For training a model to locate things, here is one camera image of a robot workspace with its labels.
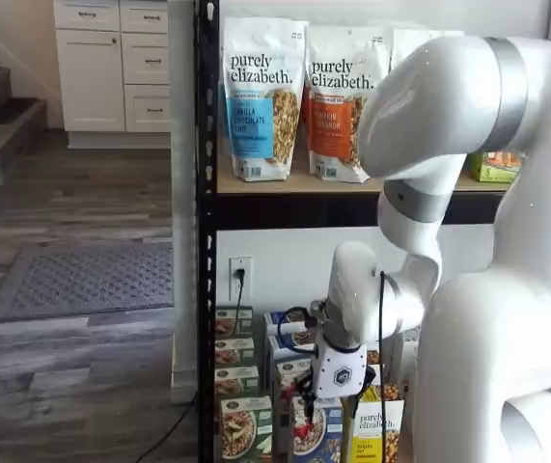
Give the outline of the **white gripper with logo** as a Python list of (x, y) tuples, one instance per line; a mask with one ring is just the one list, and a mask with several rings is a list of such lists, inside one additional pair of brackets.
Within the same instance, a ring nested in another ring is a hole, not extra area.
[(350, 413), (355, 415), (361, 397), (373, 381), (374, 368), (367, 365), (365, 344), (344, 353), (328, 343), (318, 342), (312, 368), (297, 378), (297, 392), (304, 401), (306, 420), (314, 419), (316, 398), (349, 396)]

